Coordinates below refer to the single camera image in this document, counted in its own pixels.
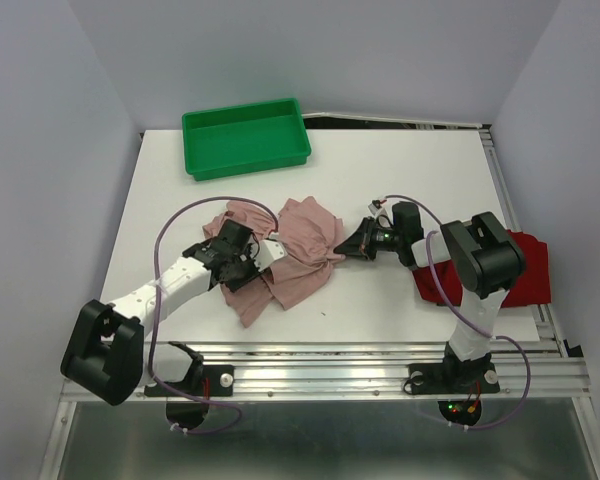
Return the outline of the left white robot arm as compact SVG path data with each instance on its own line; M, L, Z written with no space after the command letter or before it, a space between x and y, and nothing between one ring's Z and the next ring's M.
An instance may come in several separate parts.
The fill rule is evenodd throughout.
M139 387L159 385L186 396L205 391L202 355L183 343L158 344L159 324L218 285L241 289L286 255L275 234L257 239L252 229L225 221L217 235L184 250L155 279L109 303L87 302L61 374L112 406Z

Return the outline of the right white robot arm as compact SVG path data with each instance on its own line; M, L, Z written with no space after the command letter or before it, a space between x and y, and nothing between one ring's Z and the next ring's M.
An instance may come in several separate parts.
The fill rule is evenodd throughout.
M500 385L490 342L499 310L526 269L525 256L491 212L467 222L441 223L437 231L425 233L423 210L414 201L401 201L392 206L386 224L379 213L367 216L334 252L370 261L379 252L393 252L409 270L424 268L431 274L449 261L460 280L460 305L452 304L439 278L434 285L456 316L456 327L440 362L407 366L403 390L414 396L497 393Z

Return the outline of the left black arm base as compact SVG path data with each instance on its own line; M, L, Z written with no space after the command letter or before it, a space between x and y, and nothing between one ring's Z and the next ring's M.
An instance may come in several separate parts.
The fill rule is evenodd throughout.
M206 365L201 353L184 343L169 342L155 347L140 387L149 397L171 398L165 407L170 429L193 436L225 432L240 422L239 406L217 400L233 395L233 382L233 366ZM231 411L235 417L223 426L212 426L206 420L213 409Z

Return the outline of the pink skirt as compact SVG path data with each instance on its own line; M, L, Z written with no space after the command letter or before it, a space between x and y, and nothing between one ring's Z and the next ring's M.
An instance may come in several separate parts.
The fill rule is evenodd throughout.
M277 302L289 310L325 286L344 256L334 252L345 236L343 221L314 197L288 199L278 213L279 240L287 256L246 286L222 288L226 304L250 327L265 308Z

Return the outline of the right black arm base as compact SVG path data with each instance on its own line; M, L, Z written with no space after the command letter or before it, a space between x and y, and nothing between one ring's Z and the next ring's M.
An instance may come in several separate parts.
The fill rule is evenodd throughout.
M451 424L475 427L482 414L482 395L500 392L491 354L461 361L450 348L439 363L412 363L402 391L410 396L439 395L439 412Z

